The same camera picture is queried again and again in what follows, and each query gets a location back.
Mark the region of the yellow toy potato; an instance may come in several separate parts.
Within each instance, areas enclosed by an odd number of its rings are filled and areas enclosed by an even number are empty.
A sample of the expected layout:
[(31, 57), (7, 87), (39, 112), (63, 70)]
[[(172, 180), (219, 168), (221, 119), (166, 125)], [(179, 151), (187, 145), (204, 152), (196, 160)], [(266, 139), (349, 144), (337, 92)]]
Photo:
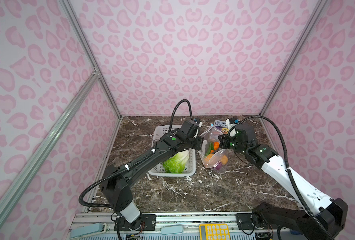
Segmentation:
[(226, 155), (222, 156), (221, 158), (221, 163), (223, 166), (225, 166), (228, 163), (229, 159)]
[(213, 157), (213, 155), (214, 154), (211, 153), (211, 154), (208, 154), (207, 156), (205, 156), (204, 161), (207, 165), (210, 163), (210, 160)]

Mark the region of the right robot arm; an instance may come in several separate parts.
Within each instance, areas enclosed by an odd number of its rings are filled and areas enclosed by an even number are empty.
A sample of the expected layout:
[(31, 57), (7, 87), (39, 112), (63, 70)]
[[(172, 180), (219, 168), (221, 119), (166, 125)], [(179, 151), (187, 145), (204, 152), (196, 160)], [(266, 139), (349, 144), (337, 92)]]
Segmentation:
[(298, 231), (309, 240), (333, 240), (345, 228), (346, 202), (323, 193), (293, 170), (277, 151), (259, 144), (251, 125), (237, 124), (218, 139), (222, 149), (243, 154), (250, 164), (276, 180), (302, 207), (290, 210), (261, 203), (253, 209), (259, 224)]

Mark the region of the white perforated plastic basket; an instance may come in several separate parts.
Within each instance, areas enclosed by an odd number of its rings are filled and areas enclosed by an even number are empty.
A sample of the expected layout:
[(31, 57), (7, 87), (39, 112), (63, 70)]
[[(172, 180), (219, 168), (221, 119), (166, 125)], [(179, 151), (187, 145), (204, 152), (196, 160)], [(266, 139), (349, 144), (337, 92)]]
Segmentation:
[(195, 172), (196, 153), (193, 149), (177, 153), (148, 171), (150, 175), (159, 177), (187, 177)]

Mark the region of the orange toy pumpkin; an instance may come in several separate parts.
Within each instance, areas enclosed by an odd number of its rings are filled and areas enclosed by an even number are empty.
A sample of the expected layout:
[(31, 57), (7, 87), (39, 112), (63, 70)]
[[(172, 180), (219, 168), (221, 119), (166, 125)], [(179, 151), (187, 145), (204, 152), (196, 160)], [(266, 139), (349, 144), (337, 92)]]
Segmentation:
[(214, 143), (213, 143), (213, 150), (214, 150), (214, 151), (218, 150), (219, 147), (220, 147), (220, 143), (219, 143), (219, 142), (214, 142)]

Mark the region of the clear zip top bag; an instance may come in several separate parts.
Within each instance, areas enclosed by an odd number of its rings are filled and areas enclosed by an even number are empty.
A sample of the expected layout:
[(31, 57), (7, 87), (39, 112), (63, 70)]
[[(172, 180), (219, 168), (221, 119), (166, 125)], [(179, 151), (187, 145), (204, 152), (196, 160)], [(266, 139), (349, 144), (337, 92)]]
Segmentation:
[(198, 153), (203, 166), (207, 169), (219, 171), (229, 162), (230, 151), (224, 150), (220, 146), (218, 137), (222, 135), (223, 133), (214, 126), (211, 126), (201, 134), (203, 144)]

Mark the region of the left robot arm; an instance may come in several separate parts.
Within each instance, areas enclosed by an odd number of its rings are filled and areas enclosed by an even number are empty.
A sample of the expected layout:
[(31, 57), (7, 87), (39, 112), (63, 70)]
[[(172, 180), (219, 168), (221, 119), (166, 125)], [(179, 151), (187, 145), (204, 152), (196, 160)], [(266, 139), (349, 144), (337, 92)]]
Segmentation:
[(199, 150), (203, 144), (200, 137), (201, 121), (187, 119), (180, 128), (164, 134), (152, 147), (138, 158), (119, 167), (109, 167), (103, 177), (116, 174), (101, 184), (101, 192), (113, 211), (137, 230), (142, 225), (142, 213), (135, 205), (131, 187), (153, 167), (177, 153), (189, 149)]

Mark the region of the green white toy cabbage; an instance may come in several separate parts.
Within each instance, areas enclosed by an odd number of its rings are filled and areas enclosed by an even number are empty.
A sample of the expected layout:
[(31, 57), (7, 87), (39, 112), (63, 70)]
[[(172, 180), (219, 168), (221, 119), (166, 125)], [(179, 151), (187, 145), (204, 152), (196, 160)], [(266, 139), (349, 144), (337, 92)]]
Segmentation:
[(181, 174), (184, 172), (186, 163), (190, 158), (189, 150), (179, 152), (162, 163), (166, 173)]

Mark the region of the purple toy onion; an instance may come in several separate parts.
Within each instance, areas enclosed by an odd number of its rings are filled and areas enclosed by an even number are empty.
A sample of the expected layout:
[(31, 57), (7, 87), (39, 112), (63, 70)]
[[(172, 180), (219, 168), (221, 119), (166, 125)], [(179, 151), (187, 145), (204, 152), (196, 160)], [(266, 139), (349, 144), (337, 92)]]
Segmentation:
[(218, 162), (218, 163), (215, 164), (214, 169), (218, 171), (218, 170), (220, 170), (223, 166), (224, 166), (224, 165), (223, 165), (222, 162)]

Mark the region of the green toy pepper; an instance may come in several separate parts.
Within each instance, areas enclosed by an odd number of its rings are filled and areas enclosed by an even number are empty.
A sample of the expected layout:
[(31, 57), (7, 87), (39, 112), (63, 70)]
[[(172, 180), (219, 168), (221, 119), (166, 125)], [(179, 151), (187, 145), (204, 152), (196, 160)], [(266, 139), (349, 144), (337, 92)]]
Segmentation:
[(214, 143), (213, 142), (210, 142), (208, 144), (208, 147), (205, 151), (205, 156), (208, 156), (209, 154), (211, 154), (212, 152), (214, 151)]

